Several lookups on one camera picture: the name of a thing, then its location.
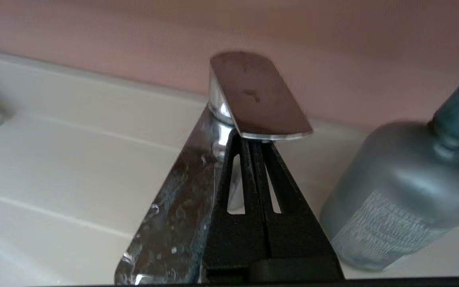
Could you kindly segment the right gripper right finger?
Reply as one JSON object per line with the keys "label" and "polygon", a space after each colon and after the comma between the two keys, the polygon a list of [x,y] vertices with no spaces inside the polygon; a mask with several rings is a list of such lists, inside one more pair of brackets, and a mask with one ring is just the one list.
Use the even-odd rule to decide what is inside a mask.
{"label": "right gripper right finger", "polygon": [[250,144],[271,258],[336,258],[328,238],[272,143]]}

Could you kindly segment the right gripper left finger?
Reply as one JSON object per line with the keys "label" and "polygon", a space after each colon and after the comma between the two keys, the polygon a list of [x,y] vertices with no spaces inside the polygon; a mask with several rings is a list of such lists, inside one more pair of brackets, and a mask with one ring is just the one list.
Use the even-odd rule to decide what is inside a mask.
{"label": "right gripper left finger", "polygon": [[[216,200],[202,257],[203,282],[248,282],[249,267],[268,256],[263,198],[269,191],[267,176],[257,151],[260,142],[237,133],[228,138],[226,153],[216,185]],[[240,158],[244,214],[228,212],[235,157]]]}

